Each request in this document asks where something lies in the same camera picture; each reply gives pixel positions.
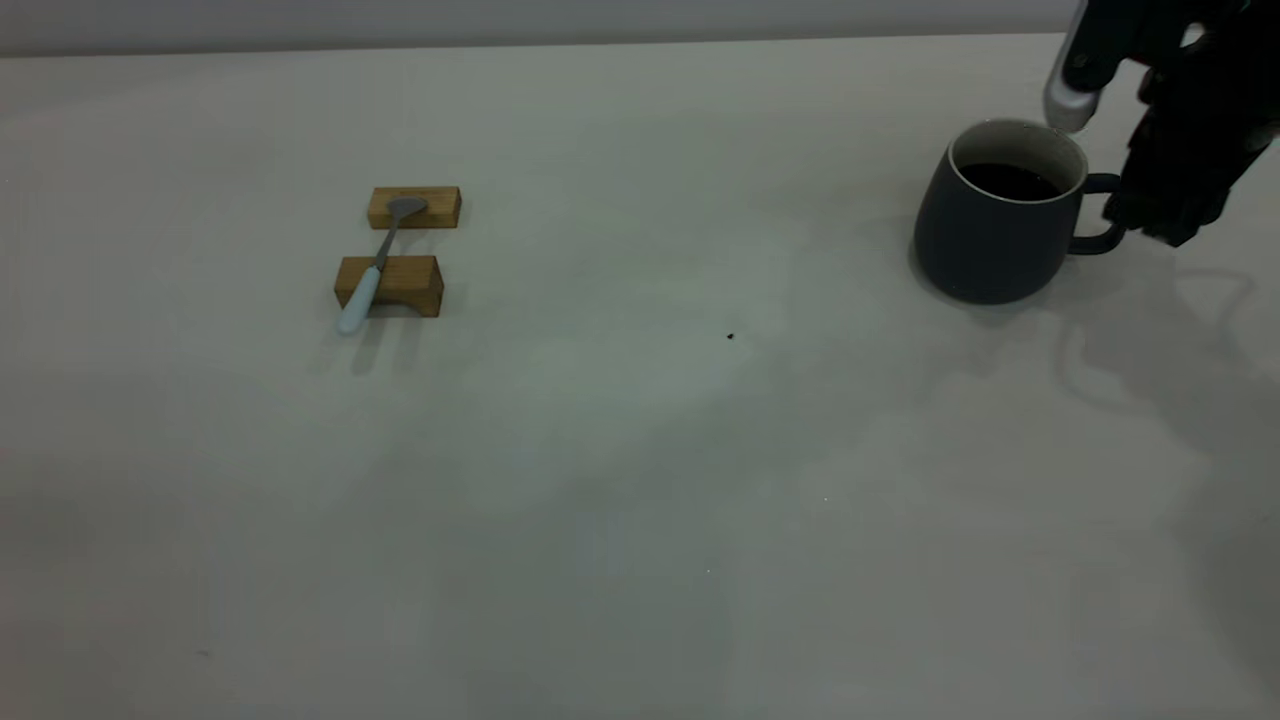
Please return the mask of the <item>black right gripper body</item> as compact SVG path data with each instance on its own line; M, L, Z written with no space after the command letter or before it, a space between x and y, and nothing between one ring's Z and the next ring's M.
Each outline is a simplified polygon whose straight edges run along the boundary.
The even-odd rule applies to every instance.
M1277 31L1210 29L1151 67L1138 97L1121 179L1156 201L1229 199L1277 132Z

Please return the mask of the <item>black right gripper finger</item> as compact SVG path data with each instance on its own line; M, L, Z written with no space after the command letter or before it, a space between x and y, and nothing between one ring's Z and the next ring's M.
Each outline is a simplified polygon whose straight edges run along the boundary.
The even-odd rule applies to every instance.
M1125 231L1155 233L1156 196L1142 184L1116 179L1108 191L1103 218Z
M1169 247L1181 247L1222 215L1226 200L1226 195L1160 199L1142 222L1142 233Z

